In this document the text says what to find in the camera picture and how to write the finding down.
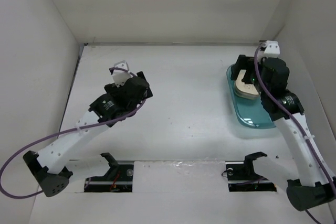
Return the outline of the cream panda plate back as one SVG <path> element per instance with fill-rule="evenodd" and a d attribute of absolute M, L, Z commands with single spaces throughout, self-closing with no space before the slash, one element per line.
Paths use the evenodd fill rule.
<path fill-rule="evenodd" d="M 245 73 L 246 70 L 239 72 L 237 79 L 234 81 L 234 92 L 241 98 L 255 100 L 259 97 L 259 93 L 253 84 L 248 84 L 243 81 Z"/>

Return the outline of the teal plastic bin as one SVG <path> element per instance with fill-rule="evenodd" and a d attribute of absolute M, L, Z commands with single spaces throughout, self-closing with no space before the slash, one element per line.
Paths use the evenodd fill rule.
<path fill-rule="evenodd" d="M 250 100 L 239 97 L 234 91 L 234 81 L 231 77 L 231 66 L 226 71 L 226 77 L 230 90 L 230 97 L 237 121 L 244 127 L 257 130 L 266 130 L 275 128 L 270 116 L 264 110 L 260 97 Z"/>

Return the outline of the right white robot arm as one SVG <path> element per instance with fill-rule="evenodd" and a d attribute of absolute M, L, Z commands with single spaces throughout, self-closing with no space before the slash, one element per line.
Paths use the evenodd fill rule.
<path fill-rule="evenodd" d="M 274 57 L 240 55 L 228 68 L 239 123 L 258 130 L 278 129 L 297 169 L 291 172 L 259 151 L 246 155 L 230 178 L 245 184 L 267 179 L 286 192 L 297 211 L 307 211 L 335 200 L 335 173 L 317 150 L 299 98 L 287 89 L 289 74 L 286 63 Z"/>

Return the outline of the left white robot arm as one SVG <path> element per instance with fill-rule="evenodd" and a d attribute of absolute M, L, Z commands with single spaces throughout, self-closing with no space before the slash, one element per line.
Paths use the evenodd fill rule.
<path fill-rule="evenodd" d="M 119 164 L 108 153 L 76 159 L 75 154 L 99 134 L 116 123 L 132 117 L 153 93 L 142 71 L 132 74 L 118 67 L 110 68 L 113 83 L 105 85 L 105 93 L 94 100 L 75 128 L 38 152 L 28 151 L 23 160 L 46 197 L 53 197 L 70 183 L 102 177 L 112 180 Z"/>

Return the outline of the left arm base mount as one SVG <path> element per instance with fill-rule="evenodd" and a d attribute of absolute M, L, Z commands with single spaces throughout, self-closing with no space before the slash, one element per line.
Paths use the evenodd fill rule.
<path fill-rule="evenodd" d="M 116 175 L 110 179 L 90 177 L 85 180 L 85 193 L 131 193 L 134 162 L 121 162 Z"/>

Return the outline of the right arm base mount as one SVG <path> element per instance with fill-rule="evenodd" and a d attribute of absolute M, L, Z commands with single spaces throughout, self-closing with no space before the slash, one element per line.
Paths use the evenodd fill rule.
<path fill-rule="evenodd" d="M 256 152 L 245 156 L 243 161 L 225 162 L 225 169 L 221 176 L 227 179 L 229 192 L 277 192 L 275 184 L 254 171 L 253 161 L 261 157 L 267 157 L 267 155 Z"/>

